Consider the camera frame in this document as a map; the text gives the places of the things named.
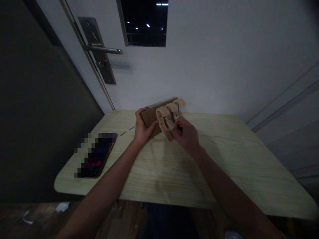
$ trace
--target light wood grain tabletop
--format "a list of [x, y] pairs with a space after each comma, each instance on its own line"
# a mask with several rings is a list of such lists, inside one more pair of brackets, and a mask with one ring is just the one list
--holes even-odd
[[[56, 177], [57, 192], [86, 195], [98, 179], [77, 179], [74, 172], [99, 132], [118, 134], [103, 175], [132, 141], [135, 111], [107, 113]], [[184, 113], [198, 130], [201, 145], [230, 178], [268, 215], [314, 219], [318, 207], [255, 134], [235, 116]], [[137, 156], [120, 199], [213, 208], [215, 199], [199, 168], [163, 133]]]

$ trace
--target glass window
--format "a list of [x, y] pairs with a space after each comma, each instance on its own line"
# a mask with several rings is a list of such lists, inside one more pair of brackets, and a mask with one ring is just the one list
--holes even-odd
[[118, 0], [126, 46], [166, 46], [168, 0]]

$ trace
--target floor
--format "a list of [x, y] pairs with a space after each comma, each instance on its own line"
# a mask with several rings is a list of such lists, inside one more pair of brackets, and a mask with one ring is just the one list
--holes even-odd
[[[65, 212], [56, 212], [59, 203], [0, 205], [0, 238], [55, 238], [80, 202], [71, 202]], [[148, 219], [140, 202], [118, 200], [117, 208], [102, 223], [96, 238], [138, 238]], [[29, 210], [25, 220], [23, 214]], [[232, 226], [224, 213], [215, 209], [190, 208], [201, 239], [222, 239]], [[296, 222], [287, 218], [271, 217], [278, 229], [285, 231]]]

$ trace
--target door lever handle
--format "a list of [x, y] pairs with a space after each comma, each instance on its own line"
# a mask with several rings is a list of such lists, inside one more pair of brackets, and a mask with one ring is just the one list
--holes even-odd
[[87, 51], [100, 51], [100, 52], [119, 54], [119, 55], [123, 54], [123, 51], [121, 49], [106, 48], [106, 47], [100, 47], [100, 46], [85, 45], [83, 46], [83, 49]]

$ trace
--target person's leg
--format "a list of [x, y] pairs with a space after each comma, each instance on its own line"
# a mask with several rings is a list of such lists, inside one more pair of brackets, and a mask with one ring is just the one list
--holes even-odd
[[199, 238], [188, 208], [146, 203], [146, 210], [149, 219], [140, 239]]

